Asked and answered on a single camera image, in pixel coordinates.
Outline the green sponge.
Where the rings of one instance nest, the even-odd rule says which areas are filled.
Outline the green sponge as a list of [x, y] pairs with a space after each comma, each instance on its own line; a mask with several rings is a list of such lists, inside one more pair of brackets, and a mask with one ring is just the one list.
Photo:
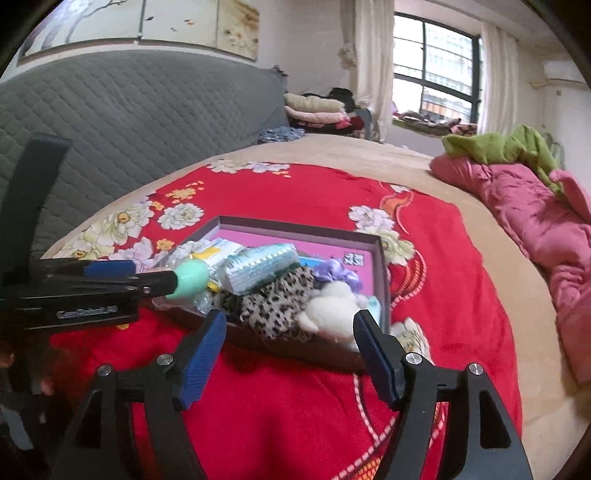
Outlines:
[[171, 293], [156, 297], [152, 305], [157, 310], [190, 305], [197, 296], [207, 290], [209, 266], [204, 260], [185, 257], [180, 260], [168, 259], [158, 271], [171, 271], [176, 275], [177, 286]]

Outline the leopard print scrunchie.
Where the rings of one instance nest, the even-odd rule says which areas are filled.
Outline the leopard print scrunchie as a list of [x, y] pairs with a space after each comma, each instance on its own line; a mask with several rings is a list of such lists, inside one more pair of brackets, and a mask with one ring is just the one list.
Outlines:
[[238, 296], [222, 291], [216, 305], [263, 340], [308, 342], [311, 334], [297, 326], [296, 316], [311, 298], [314, 285], [311, 267], [297, 266], [252, 293]]

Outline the white plush bear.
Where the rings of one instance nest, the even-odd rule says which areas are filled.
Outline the white plush bear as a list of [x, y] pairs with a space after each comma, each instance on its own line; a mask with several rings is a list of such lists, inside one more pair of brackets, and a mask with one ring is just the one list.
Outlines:
[[339, 259], [325, 260], [312, 270], [315, 290], [295, 321], [304, 332], [353, 348], [353, 319], [367, 310], [369, 298], [355, 271]]

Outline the yellow white wipes packet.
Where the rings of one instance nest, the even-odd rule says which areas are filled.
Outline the yellow white wipes packet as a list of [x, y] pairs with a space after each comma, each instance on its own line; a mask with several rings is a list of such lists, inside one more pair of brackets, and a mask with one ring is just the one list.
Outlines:
[[219, 292], [221, 290], [221, 277], [219, 277], [221, 266], [230, 256], [238, 254], [244, 248], [245, 246], [238, 242], [216, 238], [200, 250], [191, 253], [189, 258], [200, 260], [207, 265], [209, 272], [207, 288], [212, 292]]

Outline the green tissue pack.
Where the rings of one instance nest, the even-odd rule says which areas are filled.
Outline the green tissue pack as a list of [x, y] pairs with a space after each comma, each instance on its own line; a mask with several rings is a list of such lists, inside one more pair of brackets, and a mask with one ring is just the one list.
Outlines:
[[242, 296], [252, 293], [300, 265], [297, 248], [290, 243], [276, 243], [243, 248], [229, 256], [218, 268], [221, 287]]
[[378, 324], [381, 325], [381, 320], [382, 320], [382, 304], [379, 301], [379, 299], [376, 296], [370, 296], [368, 298], [368, 306], [367, 306], [368, 311], [370, 312], [370, 314], [372, 315], [372, 317], [374, 318], [374, 321]]

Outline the white floral scrunchie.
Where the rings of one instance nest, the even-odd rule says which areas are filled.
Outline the white floral scrunchie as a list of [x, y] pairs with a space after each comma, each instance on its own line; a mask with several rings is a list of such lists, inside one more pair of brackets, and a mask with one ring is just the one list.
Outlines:
[[209, 240], [190, 240], [186, 241], [176, 248], [174, 248], [169, 254], [167, 254], [160, 262], [160, 266], [164, 269], [174, 270], [178, 265], [186, 260], [190, 259], [190, 255], [193, 253], [199, 253], [204, 250], [211, 242]]

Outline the red floral blanket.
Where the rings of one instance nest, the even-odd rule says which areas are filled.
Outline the red floral blanket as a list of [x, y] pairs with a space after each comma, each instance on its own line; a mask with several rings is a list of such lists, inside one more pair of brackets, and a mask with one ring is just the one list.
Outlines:
[[[480, 363], [523, 422], [508, 315], [454, 204], [327, 167], [219, 160], [148, 187], [68, 241], [60, 255], [146, 269], [206, 222], [235, 216], [385, 231], [394, 334], [439, 366]], [[397, 416], [365, 374], [322, 366], [329, 344], [287, 322], [226, 343], [204, 396], [183, 415], [212, 479], [370, 479]]]

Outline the pink and blue book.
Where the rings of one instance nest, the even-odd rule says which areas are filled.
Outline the pink and blue book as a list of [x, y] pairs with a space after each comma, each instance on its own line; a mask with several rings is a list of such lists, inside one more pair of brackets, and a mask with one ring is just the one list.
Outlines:
[[376, 296], [379, 299], [384, 297], [384, 267], [381, 265], [382, 256], [376, 236], [323, 228], [318, 232], [303, 233], [221, 224], [208, 232], [201, 229], [197, 238], [223, 238], [246, 247], [291, 243], [297, 248], [298, 254], [305, 258], [341, 260], [346, 268], [360, 276], [363, 295]]

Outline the grey quilted headboard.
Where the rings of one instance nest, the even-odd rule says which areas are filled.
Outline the grey quilted headboard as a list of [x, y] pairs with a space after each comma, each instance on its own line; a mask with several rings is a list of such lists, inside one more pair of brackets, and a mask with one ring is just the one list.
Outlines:
[[33, 252], [45, 253], [124, 195], [286, 125], [286, 90], [287, 77], [276, 68], [157, 50], [69, 57], [3, 82], [3, 183], [33, 134], [72, 143], [41, 211]]

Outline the pink quilted comforter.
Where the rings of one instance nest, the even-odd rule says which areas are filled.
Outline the pink quilted comforter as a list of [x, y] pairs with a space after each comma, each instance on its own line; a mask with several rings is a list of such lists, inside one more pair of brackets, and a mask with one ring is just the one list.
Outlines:
[[557, 328], [573, 376], [590, 381], [590, 195], [555, 170], [556, 195], [522, 164], [480, 165], [441, 155], [430, 163], [440, 180], [478, 197], [523, 254], [547, 275]]

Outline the clothes on window sill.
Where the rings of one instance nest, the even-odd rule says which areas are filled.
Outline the clothes on window sill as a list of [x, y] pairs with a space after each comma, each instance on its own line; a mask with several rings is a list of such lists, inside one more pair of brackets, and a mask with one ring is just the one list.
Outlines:
[[437, 137], [451, 134], [470, 137], [476, 135], [478, 131], [476, 124], [464, 123], [461, 118], [435, 121], [413, 111], [394, 115], [393, 122], [404, 128]]

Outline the white curtain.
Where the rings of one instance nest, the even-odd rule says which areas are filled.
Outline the white curtain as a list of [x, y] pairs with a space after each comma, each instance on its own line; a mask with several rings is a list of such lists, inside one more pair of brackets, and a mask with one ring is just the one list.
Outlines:
[[394, 1], [342, 1], [339, 18], [339, 61], [356, 101], [372, 115], [372, 138], [383, 143], [393, 116]]
[[517, 39], [489, 22], [482, 24], [481, 33], [484, 47], [484, 89], [478, 131], [509, 134], [517, 119]]

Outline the white curtain left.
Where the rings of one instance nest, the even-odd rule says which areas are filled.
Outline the white curtain left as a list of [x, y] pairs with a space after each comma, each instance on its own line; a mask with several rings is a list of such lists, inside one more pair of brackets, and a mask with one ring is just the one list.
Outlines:
[[372, 138], [383, 143], [393, 116], [394, 1], [342, 1], [339, 18], [339, 61], [356, 101], [372, 115]]

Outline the white air conditioner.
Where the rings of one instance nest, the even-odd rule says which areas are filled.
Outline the white air conditioner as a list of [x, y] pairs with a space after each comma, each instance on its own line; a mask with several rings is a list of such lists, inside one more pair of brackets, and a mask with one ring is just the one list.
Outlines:
[[584, 83], [584, 77], [572, 60], [545, 60], [544, 72], [550, 80]]

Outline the floral wall painting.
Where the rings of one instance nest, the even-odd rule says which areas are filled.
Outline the floral wall painting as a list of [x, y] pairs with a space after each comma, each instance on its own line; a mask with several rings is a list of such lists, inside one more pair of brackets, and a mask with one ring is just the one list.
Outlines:
[[245, 1], [62, 1], [28, 36], [17, 58], [105, 41], [207, 47], [256, 60], [259, 10]]

